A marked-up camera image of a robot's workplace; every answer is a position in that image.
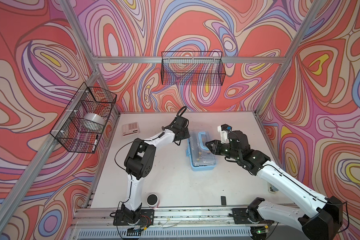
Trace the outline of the blue plastic tool box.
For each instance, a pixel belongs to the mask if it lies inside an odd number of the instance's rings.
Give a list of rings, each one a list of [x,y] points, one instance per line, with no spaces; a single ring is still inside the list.
[[[190,132],[186,156],[189,158],[192,171],[209,171],[216,167],[217,160],[206,146],[209,140],[208,131]]]

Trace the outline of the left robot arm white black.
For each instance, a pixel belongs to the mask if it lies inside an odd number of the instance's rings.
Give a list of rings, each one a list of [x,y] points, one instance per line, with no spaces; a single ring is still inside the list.
[[[169,144],[180,145],[190,137],[189,120],[177,116],[162,131],[151,138],[137,138],[132,142],[130,150],[126,156],[124,166],[128,178],[127,199],[122,203],[122,210],[138,214],[142,206],[142,190],[144,179],[151,172],[154,165],[156,151]]]

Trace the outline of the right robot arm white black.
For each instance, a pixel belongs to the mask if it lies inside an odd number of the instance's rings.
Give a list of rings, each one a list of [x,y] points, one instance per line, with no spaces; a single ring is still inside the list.
[[[270,157],[250,147],[241,131],[221,130],[221,139],[206,142],[209,151],[234,162],[293,201],[297,208],[273,204],[264,198],[248,205],[245,218],[253,223],[275,221],[300,230],[310,240],[332,240],[343,224],[343,203],[305,186],[280,168]]]

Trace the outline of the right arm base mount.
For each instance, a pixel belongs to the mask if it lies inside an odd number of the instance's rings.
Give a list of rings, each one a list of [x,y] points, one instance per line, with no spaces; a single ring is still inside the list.
[[[229,217],[234,219],[235,224],[272,225],[274,221],[264,219],[258,211],[259,205],[264,201],[264,198],[255,198],[246,208],[233,208]]]

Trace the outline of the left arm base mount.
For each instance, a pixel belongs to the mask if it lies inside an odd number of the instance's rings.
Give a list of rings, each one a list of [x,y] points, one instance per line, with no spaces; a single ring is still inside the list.
[[[131,211],[122,207],[114,214],[114,226],[141,226],[149,227],[154,223],[155,210],[137,209]]]

